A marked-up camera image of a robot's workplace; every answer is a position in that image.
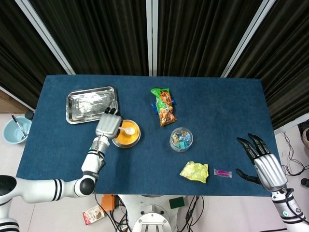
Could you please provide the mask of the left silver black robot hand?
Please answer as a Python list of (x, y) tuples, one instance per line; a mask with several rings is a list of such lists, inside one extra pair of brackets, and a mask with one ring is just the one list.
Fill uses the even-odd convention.
[(119, 135), (119, 127), (123, 118), (116, 108), (106, 108), (96, 127), (96, 136), (105, 136), (108, 139), (116, 138)]

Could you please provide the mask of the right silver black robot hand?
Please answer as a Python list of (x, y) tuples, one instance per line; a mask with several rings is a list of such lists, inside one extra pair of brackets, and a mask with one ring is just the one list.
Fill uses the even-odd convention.
[(285, 188), (288, 180), (276, 156), (270, 152), (260, 137), (251, 133), (248, 136), (252, 142), (240, 137), (237, 138), (237, 141), (244, 148), (257, 176), (247, 175), (238, 168), (236, 173), (246, 181), (262, 185), (269, 192)]

